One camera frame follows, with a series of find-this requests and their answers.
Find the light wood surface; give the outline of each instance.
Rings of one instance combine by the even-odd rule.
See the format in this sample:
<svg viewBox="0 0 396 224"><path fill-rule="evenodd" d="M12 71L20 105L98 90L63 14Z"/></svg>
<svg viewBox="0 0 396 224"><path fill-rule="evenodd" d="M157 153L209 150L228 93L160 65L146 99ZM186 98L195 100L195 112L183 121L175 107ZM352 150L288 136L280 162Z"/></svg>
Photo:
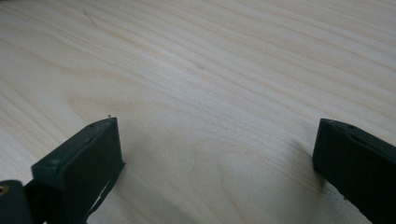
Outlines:
<svg viewBox="0 0 396 224"><path fill-rule="evenodd" d="M320 118L396 145L392 0L0 2L0 178L118 117L89 223L369 223L312 169Z"/></svg>

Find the wood grain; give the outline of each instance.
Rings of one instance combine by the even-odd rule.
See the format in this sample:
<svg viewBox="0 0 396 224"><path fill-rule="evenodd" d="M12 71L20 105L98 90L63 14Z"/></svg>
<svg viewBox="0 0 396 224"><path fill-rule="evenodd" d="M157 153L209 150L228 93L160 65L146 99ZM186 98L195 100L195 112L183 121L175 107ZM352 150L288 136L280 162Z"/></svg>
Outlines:
<svg viewBox="0 0 396 224"><path fill-rule="evenodd" d="M316 175L320 118L396 145L396 4L0 2L1 179L119 118L90 223L369 223Z"/></svg>

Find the black plastic object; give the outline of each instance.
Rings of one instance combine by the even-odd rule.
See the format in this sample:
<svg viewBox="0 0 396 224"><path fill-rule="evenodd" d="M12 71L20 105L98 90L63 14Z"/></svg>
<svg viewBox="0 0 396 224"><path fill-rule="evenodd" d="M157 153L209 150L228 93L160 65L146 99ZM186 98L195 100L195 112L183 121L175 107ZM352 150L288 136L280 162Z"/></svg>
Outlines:
<svg viewBox="0 0 396 224"><path fill-rule="evenodd" d="M6 218L0 223L85 224L115 185L124 164L117 119L90 124L32 166L34 179L24 192L21 184L15 184L18 181L0 182L0 188L7 188L0 195L0 218ZM6 211L10 200L15 209Z"/></svg>
<svg viewBox="0 0 396 224"><path fill-rule="evenodd" d="M321 119L314 169L373 223L396 223L396 147L349 124Z"/></svg>

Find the wooden table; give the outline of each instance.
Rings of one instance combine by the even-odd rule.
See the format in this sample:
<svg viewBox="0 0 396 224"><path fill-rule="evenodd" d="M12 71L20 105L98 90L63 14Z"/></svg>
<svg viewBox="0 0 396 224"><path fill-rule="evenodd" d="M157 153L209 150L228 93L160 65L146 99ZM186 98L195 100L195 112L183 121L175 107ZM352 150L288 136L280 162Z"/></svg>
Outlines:
<svg viewBox="0 0 396 224"><path fill-rule="evenodd" d="M0 2L0 178L118 117L89 223L369 223L312 169L320 118L396 145L393 0Z"/></svg>

